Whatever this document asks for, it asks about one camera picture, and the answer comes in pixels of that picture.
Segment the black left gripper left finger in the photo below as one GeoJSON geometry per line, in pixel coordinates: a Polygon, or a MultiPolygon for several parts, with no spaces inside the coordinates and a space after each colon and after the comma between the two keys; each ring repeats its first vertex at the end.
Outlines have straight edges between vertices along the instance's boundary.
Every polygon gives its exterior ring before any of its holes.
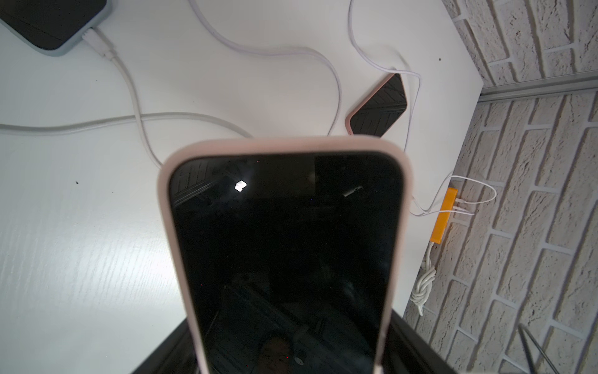
{"type": "Polygon", "coordinates": [[[199,372],[188,322],[184,319],[173,332],[132,372],[194,374],[199,372]]]}

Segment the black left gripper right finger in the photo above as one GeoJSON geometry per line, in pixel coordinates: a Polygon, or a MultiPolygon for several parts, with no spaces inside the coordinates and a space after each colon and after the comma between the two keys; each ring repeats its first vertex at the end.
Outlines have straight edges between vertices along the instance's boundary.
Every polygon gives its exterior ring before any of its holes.
{"type": "Polygon", "coordinates": [[[401,316],[392,312],[382,356],[385,374],[455,374],[401,316]]]}

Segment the phone with light pink case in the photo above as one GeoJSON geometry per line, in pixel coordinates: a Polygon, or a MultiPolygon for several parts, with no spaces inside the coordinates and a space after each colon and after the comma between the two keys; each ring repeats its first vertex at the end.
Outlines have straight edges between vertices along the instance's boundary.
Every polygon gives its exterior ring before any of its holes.
{"type": "Polygon", "coordinates": [[[380,373],[412,173],[375,137],[195,143],[158,179],[199,373],[380,373]]]}

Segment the phone with grey-blue case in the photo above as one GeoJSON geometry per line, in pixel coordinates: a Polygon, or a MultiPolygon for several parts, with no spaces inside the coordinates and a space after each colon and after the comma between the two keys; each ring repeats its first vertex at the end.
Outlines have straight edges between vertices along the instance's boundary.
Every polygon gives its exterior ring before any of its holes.
{"type": "Polygon", "coordinates": [[[111,0],[1,0],[1,25],[35,51],[57,57],[112,10],[111,0]]]}

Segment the phone with salmon pink case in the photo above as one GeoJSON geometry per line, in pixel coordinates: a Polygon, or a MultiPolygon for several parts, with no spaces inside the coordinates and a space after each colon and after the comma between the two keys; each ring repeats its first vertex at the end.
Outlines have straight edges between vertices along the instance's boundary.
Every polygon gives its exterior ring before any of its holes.
{"type": "Polygon", "coordinates": [[[390,74],[347,116],[347,133],[382,137],[406,109],[402,78],[400,74],[390,74]]]}

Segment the orange power strip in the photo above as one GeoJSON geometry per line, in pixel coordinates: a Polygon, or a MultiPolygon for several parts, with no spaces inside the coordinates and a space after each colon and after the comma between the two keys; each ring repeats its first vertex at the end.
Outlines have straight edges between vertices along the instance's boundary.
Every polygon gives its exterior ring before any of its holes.
{"type": "Polygon", "coordinates": [[[437,217],[434,229],[431,233],[431,242],[440,245],[448,226],[448,220],[452,213],[454,203],[456,201],[458,190],[453,187],[448,187],[445,197],[442,201],[441,210],[437,217]]]}

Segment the aluminium corner post right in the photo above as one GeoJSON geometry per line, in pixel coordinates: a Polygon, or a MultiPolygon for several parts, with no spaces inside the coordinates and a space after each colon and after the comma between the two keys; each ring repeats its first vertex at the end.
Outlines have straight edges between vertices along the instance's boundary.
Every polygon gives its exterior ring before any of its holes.
{"type": "Polygon", "coordinates": [[[597,71],[536,79],[516,84],[487,87],[481,91],[478,103],[515,101],[597,91],[597,71]]]}

